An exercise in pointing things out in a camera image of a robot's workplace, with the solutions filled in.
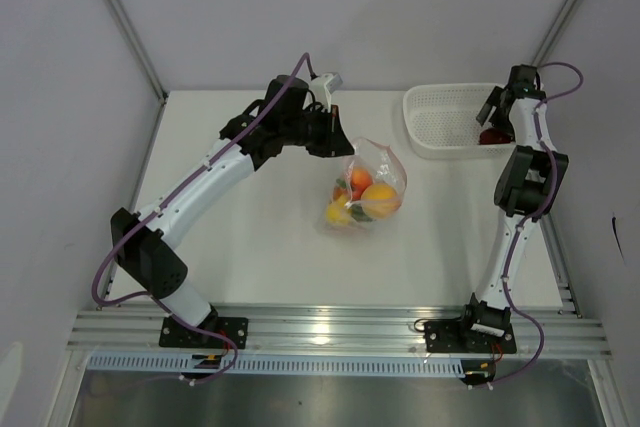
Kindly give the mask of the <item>pink toy peach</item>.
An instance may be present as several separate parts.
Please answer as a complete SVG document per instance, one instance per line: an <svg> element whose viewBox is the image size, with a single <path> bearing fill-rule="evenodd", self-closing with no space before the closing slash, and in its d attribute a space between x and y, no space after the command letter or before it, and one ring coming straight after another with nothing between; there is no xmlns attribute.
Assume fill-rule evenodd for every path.
<svg viewBox="0 0 640 427"><path fill-rule="evenodd" d="M401 206L401 196L389 184L373 183L361 196L364 211L375 220L391 217Z"/></svg>
<svg viewBox="0 0 640 427"><path fill-rule="evenodd" d="M349 174L349 185L353 192L363 193L373 183L373 177L366 168L356 166Z"/></svg>

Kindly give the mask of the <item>dark red toy apple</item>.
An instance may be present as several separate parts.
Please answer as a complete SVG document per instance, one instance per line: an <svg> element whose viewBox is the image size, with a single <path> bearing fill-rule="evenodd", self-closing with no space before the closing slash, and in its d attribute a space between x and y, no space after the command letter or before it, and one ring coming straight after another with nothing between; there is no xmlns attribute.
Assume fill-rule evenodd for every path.
<svg viewBox="0 0 640 427"><path fill-rule="evenodd" d="M489 128L480 133L480 145L504 145L512 142L511 136L499 129Z"/></svg>

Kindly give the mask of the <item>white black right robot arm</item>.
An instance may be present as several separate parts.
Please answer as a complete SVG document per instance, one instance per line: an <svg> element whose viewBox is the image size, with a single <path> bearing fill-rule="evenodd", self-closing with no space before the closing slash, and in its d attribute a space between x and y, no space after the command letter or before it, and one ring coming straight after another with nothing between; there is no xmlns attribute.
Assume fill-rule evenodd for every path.
<svg viewBox="0 0 640 427"><path fill-rule="evenodd" d="M456 327L458 342L480 353L507 340L517 311L512 287L534 224L547 215L569 165L550 139L547 95L538 70L511 68L503 87L493 89L476 116L479 124L515 143L494 191L499 223L487 271Z"/></svg>

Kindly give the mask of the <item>clear pink-dotted zip bag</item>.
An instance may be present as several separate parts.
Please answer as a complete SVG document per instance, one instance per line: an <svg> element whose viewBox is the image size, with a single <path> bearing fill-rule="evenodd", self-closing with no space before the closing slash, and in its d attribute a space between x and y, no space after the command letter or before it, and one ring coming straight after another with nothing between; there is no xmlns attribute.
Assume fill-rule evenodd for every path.
<svg viewBox="0 0 640 427"><path fill-rule="evenodd" d="M408 176L391 147L366 137L354 139L352 146L318 221L319 230L329 235L363 235L394 217L404 202Z"/></svg>

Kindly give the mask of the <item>orange toy pineapple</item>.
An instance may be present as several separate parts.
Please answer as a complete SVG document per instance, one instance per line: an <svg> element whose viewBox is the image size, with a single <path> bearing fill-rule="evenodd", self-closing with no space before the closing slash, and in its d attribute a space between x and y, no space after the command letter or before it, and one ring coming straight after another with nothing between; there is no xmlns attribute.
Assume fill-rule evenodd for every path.
<svg viewBox="0 0 640 427"><path fill-rule="evenodd" d="M375 219L365 213L360 200L363 190L352 183L347 183L343 177L335 181L332 193L332 201L343 207L355 222L368 223Z"/></svg>

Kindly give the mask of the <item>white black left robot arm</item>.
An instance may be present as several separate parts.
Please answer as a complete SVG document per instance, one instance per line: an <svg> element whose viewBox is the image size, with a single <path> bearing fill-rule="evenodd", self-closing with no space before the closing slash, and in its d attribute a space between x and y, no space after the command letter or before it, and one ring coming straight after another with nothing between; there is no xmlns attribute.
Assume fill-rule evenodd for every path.
<svg viewBox="0 0 640 427"><path fill-rule="evenodd" d="M310 82L276 77L264 98L232 118L200 164L171 191L136 213L121 208L112 216L116 264L175 317L192 345L204 347L215 339L217 312L189 281L177 247L217 200L285 147L299 146L319 158L353 155L332 101L341 83L336 73Z"/></svg>

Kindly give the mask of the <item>yellow toy lemon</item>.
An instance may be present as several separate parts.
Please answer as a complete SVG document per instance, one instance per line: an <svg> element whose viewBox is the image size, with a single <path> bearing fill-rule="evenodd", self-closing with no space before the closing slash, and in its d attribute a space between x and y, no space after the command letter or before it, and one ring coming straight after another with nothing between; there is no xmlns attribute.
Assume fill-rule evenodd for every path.
<svg viewBox="0 0 640 427"><path fill-rule="evenodd" d="M350 211L338 201L330 202L325 209L325 221L334 227L349 225L352 221Z"/></svg>

